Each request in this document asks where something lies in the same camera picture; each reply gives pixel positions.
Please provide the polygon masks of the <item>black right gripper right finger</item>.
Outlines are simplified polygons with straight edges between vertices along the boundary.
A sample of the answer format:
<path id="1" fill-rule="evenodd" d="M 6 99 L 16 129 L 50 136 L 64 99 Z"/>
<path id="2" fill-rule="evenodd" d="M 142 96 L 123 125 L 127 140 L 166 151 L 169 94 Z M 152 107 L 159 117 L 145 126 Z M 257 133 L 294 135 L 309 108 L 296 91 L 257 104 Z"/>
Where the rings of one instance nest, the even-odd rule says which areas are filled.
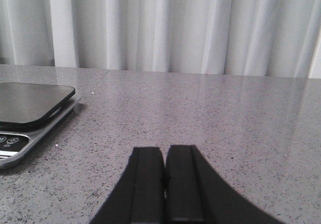
<path id="1" fill-rule="evenodd" d="M 171 146 L 166 175 L 168 223 L 280 222 L 229 186 L 196 146 Z"/>

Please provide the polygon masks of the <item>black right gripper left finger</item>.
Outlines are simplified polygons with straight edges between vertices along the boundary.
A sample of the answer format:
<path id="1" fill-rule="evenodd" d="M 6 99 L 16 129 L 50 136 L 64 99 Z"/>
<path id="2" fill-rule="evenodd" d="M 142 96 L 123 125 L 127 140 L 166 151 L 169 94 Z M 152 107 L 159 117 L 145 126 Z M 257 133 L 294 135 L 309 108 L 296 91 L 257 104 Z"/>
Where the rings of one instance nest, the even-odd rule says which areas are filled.
<path id="1" fill-rule="evenodd" d="M 128 165 L 91 223 L 163 223 L 164 162 L 158 147 L 135 147 Z"/>

